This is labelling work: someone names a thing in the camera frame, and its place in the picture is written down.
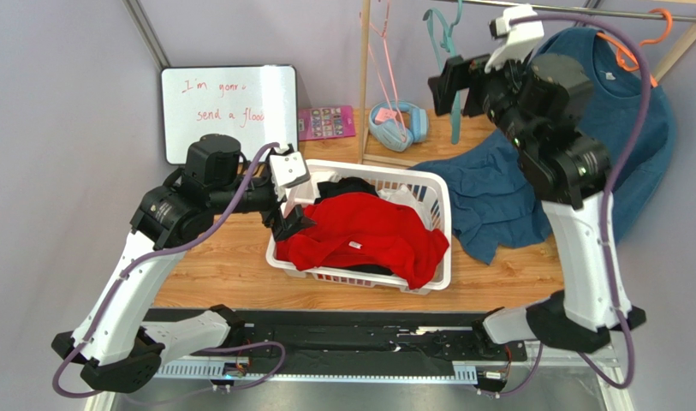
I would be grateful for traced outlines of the teal plastic hanger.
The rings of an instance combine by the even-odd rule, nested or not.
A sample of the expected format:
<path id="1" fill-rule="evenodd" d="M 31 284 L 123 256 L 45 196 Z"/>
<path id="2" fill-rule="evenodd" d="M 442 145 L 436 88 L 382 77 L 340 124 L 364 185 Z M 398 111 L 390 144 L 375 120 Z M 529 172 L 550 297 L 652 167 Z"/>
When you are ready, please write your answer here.
<path id="1" fill-rule="evenodd" d="M 442 59 L 441 51 L 444 51 L 449 57 L 456 57 L 458 55 L 453 34 L 455 27 L 461 22 L 463 2 L 456 1 L 456 3 L 455 18 L 452 22 L 448 22 L 443 13 L 436 8 L 428 9 L 422 17 L 422 20 L 426 24 L 437 66 L 440 69 L 445 63 Z M 461 101 L 459 97 L 459 94 L 455 95 L 450 112 L 451 143 L 453 145 L 458 144 L 461 138 Z"/>

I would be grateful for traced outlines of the red t shirt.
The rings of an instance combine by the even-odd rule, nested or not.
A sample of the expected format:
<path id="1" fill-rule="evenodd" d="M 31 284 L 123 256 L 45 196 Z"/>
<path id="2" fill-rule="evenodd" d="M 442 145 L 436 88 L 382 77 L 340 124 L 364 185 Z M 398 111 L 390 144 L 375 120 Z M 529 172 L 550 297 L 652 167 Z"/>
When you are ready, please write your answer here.
<path id="1" fill-rule="evenodd" d="M 378 266 L 419 289 L 449 249 L 448 237 L 428 230 L 413 208 L 366 193 L 321 200 L 304 213 L 314 225 L 276 243 L 276 259 L 299 271 Z"/>

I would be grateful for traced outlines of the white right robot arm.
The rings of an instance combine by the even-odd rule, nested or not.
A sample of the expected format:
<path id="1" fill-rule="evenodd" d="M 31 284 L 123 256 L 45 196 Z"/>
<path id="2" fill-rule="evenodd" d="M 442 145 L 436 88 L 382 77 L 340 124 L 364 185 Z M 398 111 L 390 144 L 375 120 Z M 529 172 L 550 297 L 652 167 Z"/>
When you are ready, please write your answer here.
<path id="1" fill-rule="evenodd" d="M 591 354 L 611 335 L 643 325 L 643 309 L 622 286 L 612 238 L 612 198 L 604 190 L 611 156 L 578 122 L 593 85 L 572 57 L 543 54 L 492 68 L 486 55 L 451 57 L 431 77 L 435 111 L 450 112 L 467 92 L 465 116 L 486 116 L 517 151 L 519 167 L 550 221 L 564 287 L 523 307 L 500 307 L 474 322 L 488 349 L 535 340 Z"/>

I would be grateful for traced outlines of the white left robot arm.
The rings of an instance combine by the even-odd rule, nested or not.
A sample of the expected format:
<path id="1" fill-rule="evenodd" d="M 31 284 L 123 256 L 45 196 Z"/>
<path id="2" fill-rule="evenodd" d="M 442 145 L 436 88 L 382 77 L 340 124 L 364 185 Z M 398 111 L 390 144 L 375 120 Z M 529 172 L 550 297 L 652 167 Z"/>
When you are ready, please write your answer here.
<path id="1" fill-rule="evenodd" d="M 187 355 L 242 352 L 243 320 L 223 305 L 180 321 L 149 322 L 146 315 L 185 254 L 231 214 L 258 213 L 275 240 L 309 227 L 301 208 L 283 211 L 288 190 L 309 178 L 302 154 L 286 142 L 268 143 L 253 158 L 228 135 L 208 134 L 192 143 L 184 165 L 144 195 L 91 312 L 52 342 L 64 365 L 80 365 L 87 394 L 133 393 L 161 366 Z"/>

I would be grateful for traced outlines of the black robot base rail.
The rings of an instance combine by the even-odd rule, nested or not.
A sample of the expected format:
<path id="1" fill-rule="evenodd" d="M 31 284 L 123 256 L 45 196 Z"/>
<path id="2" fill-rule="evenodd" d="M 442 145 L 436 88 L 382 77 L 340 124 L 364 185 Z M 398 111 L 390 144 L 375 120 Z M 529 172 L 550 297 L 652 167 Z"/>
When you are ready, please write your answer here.
<path id="1" fill-rule="evenodd" d="M 244 324 L 221 348 L 197 357 L 223 357 L 250 376 L 314 379 L 460 380 L 462 366 L 481 374 L 507 366 L 542 366 L 548 348 L 479 340 L 481 313 L 240 310 Z"/>

